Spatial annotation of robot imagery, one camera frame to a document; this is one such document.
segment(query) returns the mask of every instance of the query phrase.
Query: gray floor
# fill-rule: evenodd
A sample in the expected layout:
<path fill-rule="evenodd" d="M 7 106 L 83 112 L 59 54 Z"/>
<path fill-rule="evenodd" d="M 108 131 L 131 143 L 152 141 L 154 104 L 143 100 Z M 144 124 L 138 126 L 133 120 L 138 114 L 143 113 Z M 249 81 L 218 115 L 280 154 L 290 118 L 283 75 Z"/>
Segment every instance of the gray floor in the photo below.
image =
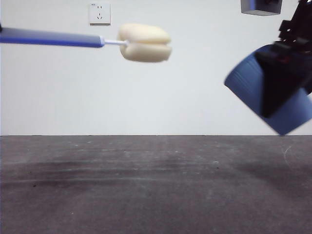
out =
<path fill-rule="evenodd" d="M 311 234 L 312 136 L 1 137 L 2 234 Z"/>

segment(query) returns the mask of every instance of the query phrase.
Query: electrical socket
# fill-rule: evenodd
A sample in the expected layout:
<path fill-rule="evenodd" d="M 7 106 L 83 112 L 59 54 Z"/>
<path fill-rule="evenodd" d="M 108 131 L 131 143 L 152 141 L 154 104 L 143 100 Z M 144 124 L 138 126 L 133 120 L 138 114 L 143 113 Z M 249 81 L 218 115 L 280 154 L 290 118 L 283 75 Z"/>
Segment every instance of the electrical socket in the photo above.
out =
<path fill-rule="evenodd" d="M 91 3 L 89 7 L 89 23 L 94 24 L 111 24 L 111 5 L 107 2 Z"/>

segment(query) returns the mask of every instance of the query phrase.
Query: blue handle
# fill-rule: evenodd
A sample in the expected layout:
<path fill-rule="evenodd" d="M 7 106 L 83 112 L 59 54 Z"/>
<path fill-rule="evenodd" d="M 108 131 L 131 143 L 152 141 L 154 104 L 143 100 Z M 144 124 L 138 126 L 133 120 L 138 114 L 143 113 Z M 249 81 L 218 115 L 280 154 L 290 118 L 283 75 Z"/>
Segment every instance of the blue handle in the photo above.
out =
<path fill-rule="evenodd" d="M 0 42 L 82 47 L 102 47 L 105 45 L 105 42 L 100 36 L 44 32 L 15 28 L 2 28 L 2 31 L 0 32 Z"/>

